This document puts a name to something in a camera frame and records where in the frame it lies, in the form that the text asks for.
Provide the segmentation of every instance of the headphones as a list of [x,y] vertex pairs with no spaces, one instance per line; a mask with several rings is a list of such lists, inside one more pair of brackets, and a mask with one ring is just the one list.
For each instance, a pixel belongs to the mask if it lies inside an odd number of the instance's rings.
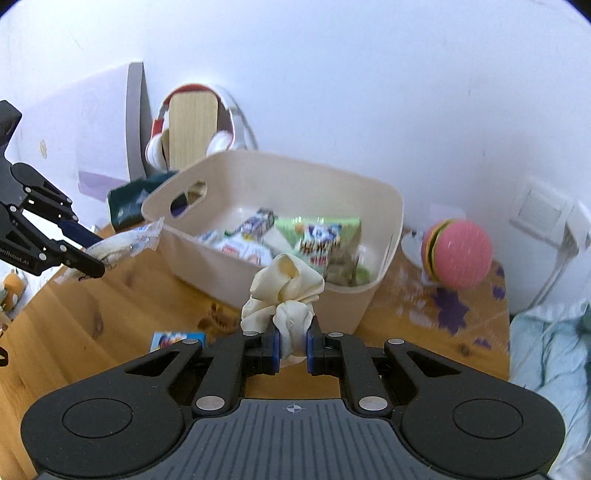
[[242,116],[242,112],[237,107],[233,98],[220,87],[214,87],[211,85],[205,85],[202,83],[188,83],[182,85],[176,90],[168,94],[168,96],[162,102],[158,117],[152,123],[152,133],[150,134],[150,140],[146,145],[146,161],[159,171],[167,171],[168,164],[164,156],[164,149],[162,145],[162,134],[164,130],[164,115],[170,109],[170,100],[177,93],[184,92],[212,92],[219,103],[222,104],[228,118],[221,119],[222,121],[221,130],[213,136],[209,146],[207,148],[207,155],[211,155],[217,152],[223,152],[226,150],[239,150],[246,148],[245,141],[245,121]]

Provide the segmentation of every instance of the beige plastic basket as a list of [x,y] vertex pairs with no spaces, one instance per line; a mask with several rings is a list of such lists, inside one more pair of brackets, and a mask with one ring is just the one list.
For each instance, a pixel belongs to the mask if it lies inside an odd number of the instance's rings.
[[[171,202],[195,184],[204,195],[180,216]],[[314,304],[325,332],[353,333],[382,279],[402,232],[402,197],[380,181],[258,151],[227,151],[181,171],[144,202],[146,220],[164,217],[159,250],[172,271],[212,297],[241,308],[261,267],[195,240],[211,229],[233,230],[260,207],[278,216],[359,216],[360,261],[372,273],[360,287],[326,284]]]

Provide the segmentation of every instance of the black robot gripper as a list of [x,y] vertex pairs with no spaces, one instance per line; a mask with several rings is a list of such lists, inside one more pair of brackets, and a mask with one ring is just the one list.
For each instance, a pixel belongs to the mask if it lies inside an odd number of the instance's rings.
[[244,398],[279,335],[177,342],[39,399],[22,441],[40,480],[541,480],[564,423],[541,396],[403,340],[308,332],[332,400]]

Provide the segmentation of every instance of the green snack bag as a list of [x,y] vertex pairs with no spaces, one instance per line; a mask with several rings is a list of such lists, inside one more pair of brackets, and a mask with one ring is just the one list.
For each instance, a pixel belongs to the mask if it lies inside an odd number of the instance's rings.
[[335,285],[355,285],[361,240],[359,218],[295,217],[277,219],[275,227],[304,260]]

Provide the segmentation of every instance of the snack package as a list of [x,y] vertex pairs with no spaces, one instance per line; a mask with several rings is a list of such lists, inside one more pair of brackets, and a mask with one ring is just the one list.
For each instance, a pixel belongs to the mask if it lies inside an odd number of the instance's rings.
[[201,243],[206,245],[213,245],[222,240],[222,236],[217,230],[210,230],[209,232],[202,233],[197,237]]
[[275,223],[273,210],[268,208],[259,208],[257,212],[236,228],[233,232],[225,232],[225,236],[235,236],[242,234],[245,240],[251,242],[260,242],[261,238]]
[[241,233],[237,233],[230,238],[225,238],[212,246],[226,255],[233,255],[234,257],[263,267],[269,266],[273,260],[271,252],[267,247],[256,242],[244,240]]
[[335,285],[356,285],[358,248],[361,241],[359,218],[277,219],[275,227],[304,260]]
[[202,332],[155,332],[152,337],[150,352],[166,348],[172,343],[180,342],[187,338],[199,340],[202,345],[205,345],[205,333]]
[[[156,250],[160,241],[160,233],[164,226],[164,218],[144,226],[121,232],[105,238],[88,247],[85,252],[91,257],[102,261],[106,270],[114,269],[124,258],[135,257],[146,249]],[[55,282],[63,284],[68,281],[82,281],[89,277],[75,268],[68,268]]]

